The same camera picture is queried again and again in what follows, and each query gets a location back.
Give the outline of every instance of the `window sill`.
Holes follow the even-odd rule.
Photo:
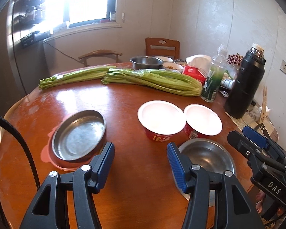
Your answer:
[[[81,32],[87,32],[91,30],[98,30],[98,29],[105,29],[105,28],[119,28],[121,27],[117,22],[106,22],[106,23],[95,23],[95,24],[88,24],[78,27],[72,27],[68,28],[66,30],[63,30],[61,32],[57,32],[51,35],[51,37],[44,39],[44,41],[51,41],[55,40],[67,35],[75,34],[75,33],[81,33]]]

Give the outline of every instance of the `wooden table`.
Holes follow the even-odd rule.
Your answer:
[[[138,85],[105,86],[100,80],[92,80],[45,91],[35,89],[16,109],[10,122],[27,142],[42,183],[52,170],[65,173],[40,159],[40,152],[48,141],[47,134],[68,114],[98,110],[107,120],[107,140],[116,148],[105,188],[94,195],[102,227],[177,229],[182,226],[188,201],[175,187],[166,156],[167,142],[149,140],[138,121],[138,108],[150,100],[165,100],[182,110],[189,104],[198,103],[215,111],[222,120],[223,131],[211,139],[230,152],[238,180],[245,190],[250,188],[252,174],[247,160],[227,143],[227,134],[238,128],[224,113],[222,95],[218,95],[213,103],[207,103],[200,97],[183,97]],[[178,146],[187,140],[183,131],[171,139]],[[35,193],[24,151],[9,133],[5,133],[0,146],[0,198],[11,228],[19,228]],[[70,226],[77,228],[70,191],[68,209]],[[211,207],[208,227],[214,222],[213,214],[214,207]]]

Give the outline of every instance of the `stainless steel bowl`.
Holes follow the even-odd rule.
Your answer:
[[[138,69],[160,69],[163,61],[155,57],[137,56],[130,59],[132,68]]]
[[[236,175],[233,158],[222,145],[213,140],[190,139],[179,147],[179,151],[187,155],[193,164],[198,164],[207,171],[222,174],[230,170]],[[180,189],[179,191],[187,200],[190,199],[189,194],[184,194]],[[215,206],[215,190],[210,190],[209,207],[212,206]]]
[[[59,159],[83,162],[98,153],[105,143],[106,120],[95,110],[78,112],[55,131],[52,150]]]

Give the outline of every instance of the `window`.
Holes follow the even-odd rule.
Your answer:
[[[116,0],[46,0],[47,22],[53,27],[70,22],[70,27],[109,19]]]

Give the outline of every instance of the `thermos lid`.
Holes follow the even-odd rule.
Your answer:
[[[257,50],[259,50],[259,51],[261,51],[261,52],[264,52],[264,48],[262,48],[262,47],[261,47],[260,45],[258,45],[258,44],[253,43],[253,44],[252,44],[252,47],[255,48],[255,49],[257,49]]]

